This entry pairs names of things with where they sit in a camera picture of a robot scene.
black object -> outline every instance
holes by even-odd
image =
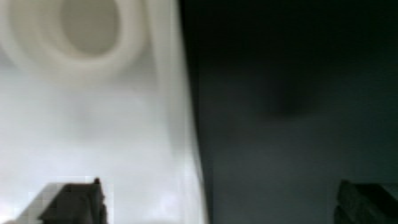
[[[68,184],[39,217],[44,224],[107,224],[101,182]]]
[[[398,201],[382,184],[354,184],[345,180],[339,185],[338,201],[354,223],[398,223]]]
[[[336,207],[334,210],[334,224],[354,224],[350,217],[345,213],[345,210],[341,209],[341,207]]]

dark green wall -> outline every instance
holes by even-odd
[[[215,224],[332,223],[398,182],[398,3],[181,0]]]

white toilet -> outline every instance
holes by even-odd
[[[0,1],[0,223],[94,177],[110,224],[206,223],[178,18],[176,0]]]

white surface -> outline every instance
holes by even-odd
[[[103,85],[0,67],[0,223],[50,183],[96,176],[110,224],[206,223],[176,2],[146,3],[151,47]]]

